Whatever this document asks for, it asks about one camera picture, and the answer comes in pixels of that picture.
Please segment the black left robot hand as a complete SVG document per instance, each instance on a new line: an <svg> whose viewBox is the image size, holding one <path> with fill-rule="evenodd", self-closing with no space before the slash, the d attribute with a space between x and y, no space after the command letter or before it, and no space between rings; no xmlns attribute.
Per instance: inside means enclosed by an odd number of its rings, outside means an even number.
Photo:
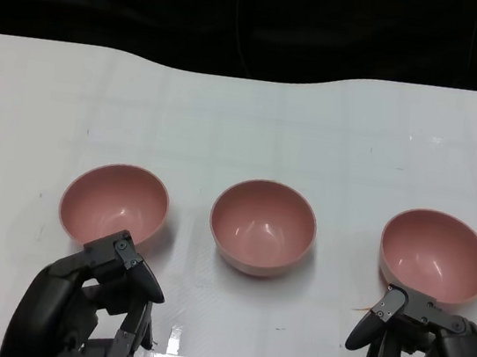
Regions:
<svg viewBox="0 0 477 357"><path fill-rule="evenodd" d="M46 266L14 311L1 357L135 357L165 298L127 230Z"/></svg>

